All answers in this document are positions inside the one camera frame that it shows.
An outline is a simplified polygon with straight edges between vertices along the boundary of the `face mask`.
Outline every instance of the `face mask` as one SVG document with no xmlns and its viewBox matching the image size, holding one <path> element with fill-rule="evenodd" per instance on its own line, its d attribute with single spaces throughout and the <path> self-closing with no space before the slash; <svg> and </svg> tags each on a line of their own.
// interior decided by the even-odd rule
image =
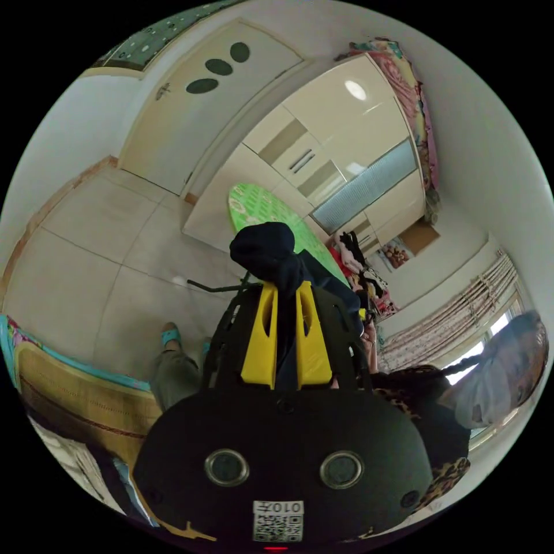
<svg viewBox="0 0 554 554">
<path fill-rule="evenodd" d="M 473 421 L 475 406 L 481 409 L 482 421 Z M 454 415 L 466 429 L 480 429 L 499 423 L 511 411 L 511 391 L 506 371 L 494 358 L 479 364 L 461 382 Z"/>
</svg>

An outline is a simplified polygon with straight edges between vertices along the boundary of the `white wardrobe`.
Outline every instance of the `white wardrobe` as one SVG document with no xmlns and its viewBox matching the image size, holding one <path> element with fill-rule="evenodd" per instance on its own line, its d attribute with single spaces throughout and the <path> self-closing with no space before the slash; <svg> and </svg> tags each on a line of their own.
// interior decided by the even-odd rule
<svg viewBox="0 0 554 554">
<path fill-rule="evenodd" d="M 276 106 L 244 138 L 200 196 L 183 232 L 229 251 L 227 195 L 260 185 L 322 241 L 354 230 L 369 256 L 424 214 L 413 136 L 371 58 L 349 58 Z"/>
</svg>

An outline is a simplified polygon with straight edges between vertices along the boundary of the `leopard print clothing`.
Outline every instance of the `leopard print clothing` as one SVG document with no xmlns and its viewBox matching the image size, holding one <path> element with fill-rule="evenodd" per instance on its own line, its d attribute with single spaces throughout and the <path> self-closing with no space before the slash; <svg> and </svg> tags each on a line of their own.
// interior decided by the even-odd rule
<svg viewBox="0 0 554 554">
<path fill-rule="evenodd" d="M 425 373 L 427 371 L 437 371 L 437 369 L 433 366 L 420 366 L 418 368 L 405 369 L 403 373 Z M 421 420 L 421 417 L 410 407 L 412 402 L 410 401 L 410 394 L 406 390 L 400 388 L 375 388 L 373 392 L 387 402 L 390 402 L 393 406 L 396 406 L 412 421 Z M 460 457 L 443 464 L 442 467 L 432 467 L 433 481 L 414 512 L 424 508 L 454 488 L 460 479 L 467 473 L 470 465 L 466 457 Z"/>
</svg>

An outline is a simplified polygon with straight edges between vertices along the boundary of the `clothes pile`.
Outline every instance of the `clothes pile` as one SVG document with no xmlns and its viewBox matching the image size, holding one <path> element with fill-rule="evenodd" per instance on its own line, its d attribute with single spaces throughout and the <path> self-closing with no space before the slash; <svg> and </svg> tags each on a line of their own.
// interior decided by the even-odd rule
<svg viewBox="0 0 554 554">
<path fill-rule="evenodd" d="M 335 233 L 328 249 L 350 287 L 360 298 L 361 307 L 366 309 L 368 318 L 383 321 L 398 311 L 391 299 L 387 282 L 367 263 L 360 251 L 354 231 Z"/>
</svg>

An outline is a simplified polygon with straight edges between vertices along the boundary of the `round table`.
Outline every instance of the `round table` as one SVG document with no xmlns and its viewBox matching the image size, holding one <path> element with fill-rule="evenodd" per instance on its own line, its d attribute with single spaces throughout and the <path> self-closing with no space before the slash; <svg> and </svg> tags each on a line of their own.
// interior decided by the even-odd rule
<svg viewBox="0 0 554 554">
<path fill-rule="evenodd" d="M 229 191 L 229 211 L 236 232 L 260 223 L 285 223 L 294 234 L 294 253 L 307 250 L 327 271 L 349 286 L 327 247 L 299 215 L 271 192 L 258 185 L 239 183 Z"/>
</svg>

